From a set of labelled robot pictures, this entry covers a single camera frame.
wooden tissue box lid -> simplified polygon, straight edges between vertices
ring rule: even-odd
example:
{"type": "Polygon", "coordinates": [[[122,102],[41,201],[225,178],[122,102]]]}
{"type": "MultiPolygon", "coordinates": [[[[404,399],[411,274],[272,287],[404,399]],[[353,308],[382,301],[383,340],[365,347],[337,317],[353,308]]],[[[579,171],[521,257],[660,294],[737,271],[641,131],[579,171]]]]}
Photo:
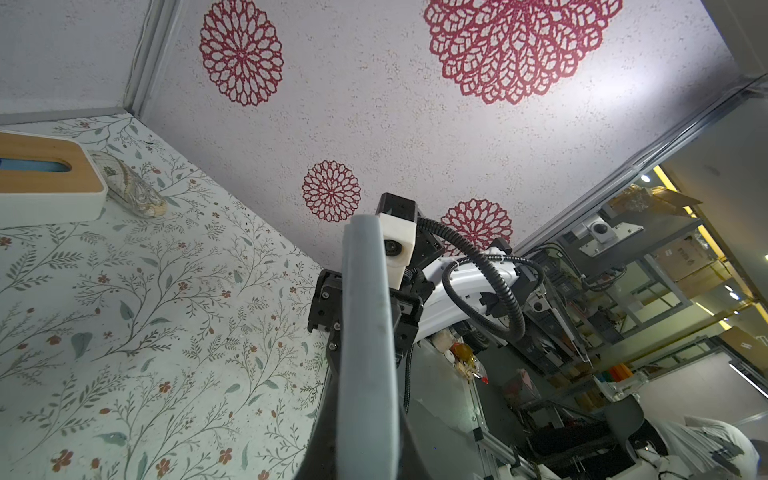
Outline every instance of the wooden tissue box lid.
{"type": "Polygon", "coordinates": [[[68,165],[66,172],[4,170],[0,194],[97,193],[104,184],[77,142],[64,138],[0,132],[0,158],[55,161],[68,165]]]}

red mandala design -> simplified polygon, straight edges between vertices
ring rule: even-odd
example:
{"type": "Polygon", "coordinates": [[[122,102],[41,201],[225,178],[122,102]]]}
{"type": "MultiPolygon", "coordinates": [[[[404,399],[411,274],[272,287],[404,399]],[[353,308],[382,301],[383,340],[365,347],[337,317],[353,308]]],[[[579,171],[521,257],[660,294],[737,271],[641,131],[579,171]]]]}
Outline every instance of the red mandala design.
{"type": "Polygon", "coordinates": [[[266,13],[251,0],[221,0],[200,30],[203,66],[232,102],[258,105],[269,100],[283,79],[283,46],[266,13]]]}
{"type": "Polygon", "coordinates": [[[335,161],[315,164],[304,177],[304,201],[321,220],[340,222],[355,213],[360,204],[357,177],[346,165],[335,161]]]}
{"type": "MultiPolygon", "coordinates": [[[[453,228],[477,248],[485,250],[491,242],[499,237],[509,241],[512,235],[512,220],[501,205],[488,200],[471,199],[469,202],[458,202],[440,219],[445,225],[453,228]]],[[[445,245],[445,256],[453,257],[462,253],[450,243],[445,245]]]]}
{"type": "Polygon", "coordinates": [[[517,104],[572,76],[621,7],[622,0],[430,0],[424,19],[443,77],[486,104],[517,104]]]}

white cloth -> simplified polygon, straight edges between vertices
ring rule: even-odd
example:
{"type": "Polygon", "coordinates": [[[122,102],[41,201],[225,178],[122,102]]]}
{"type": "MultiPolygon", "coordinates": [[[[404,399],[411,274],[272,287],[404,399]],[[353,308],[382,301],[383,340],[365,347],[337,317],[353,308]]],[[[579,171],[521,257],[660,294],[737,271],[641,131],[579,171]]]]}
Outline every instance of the white cloth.
{"type": "Polygon", "coordinates": [[[647,419],[694,475],[711,470],[721,478],[755,480],[760,455],[752,442],[736,427],[717,420],[685,417],[685,425],[667,420],[647,419]]]}

ceiling light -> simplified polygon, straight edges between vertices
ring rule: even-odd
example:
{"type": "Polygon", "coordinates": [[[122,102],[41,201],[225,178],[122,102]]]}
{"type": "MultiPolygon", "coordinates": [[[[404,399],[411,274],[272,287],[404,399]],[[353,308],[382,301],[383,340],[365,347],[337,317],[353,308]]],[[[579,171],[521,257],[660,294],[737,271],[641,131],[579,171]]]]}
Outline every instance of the ceiling light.
{"type": "Polygon", "coordinates": [[[767,399],[768,399],[768,393],[765,393],[765,392],[763,391],[763,389],[761,389],[759,386],[755,385],[755,382],[753,382],[753,381],[752,381],[752,380],[750,380],[750,379],[749,379],[749,378],[748,378],[746,375],[744,375],[742,372],[740,372],[740,371],[739,371],[739,369],[738,369],[738,368],[736,368],[735,366],[733,366],[733,364],[732,364],[732,363],[729,363],[729,364],[728,364],[728,366],[729,366],[730,368],[732,368],[734,372],[738,373],[738,374],[741,376],[741,378],[743,378],[743,379],[745,379],[747,382],[749,382],[751,386],[755,387],[755,390],[757,390],[758,392],[760,392],[760,393],[761,393],[761,394],[762,394],[762,395],[763,395],[765,398],[767,398],[767,399]]]}

orange object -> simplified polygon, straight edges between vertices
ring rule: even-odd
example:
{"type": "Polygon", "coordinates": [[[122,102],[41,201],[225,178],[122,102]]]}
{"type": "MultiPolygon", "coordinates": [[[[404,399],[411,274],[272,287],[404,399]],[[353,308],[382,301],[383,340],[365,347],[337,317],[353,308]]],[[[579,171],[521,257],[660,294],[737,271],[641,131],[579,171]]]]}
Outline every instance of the orange object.
{"type": "Polygon", "coordinates": [[[628,379],[633,375],[632,370],[629,370],[626,365],[619,363],[616,366],[612,366],[608,369],[608,375],[614,380],[614,382],[620,382],[621,380],[628,379]]]}
{"type": "Polygon", "coordinates": [[[473,353],[472,349],[469,348],[469,345],[466,343],[454,343],[451,345],[451,353],[453,355],[461,360],[464,363],[467,363],[468,365],[474,365],[475,363],[472,361],[473,353]]]}

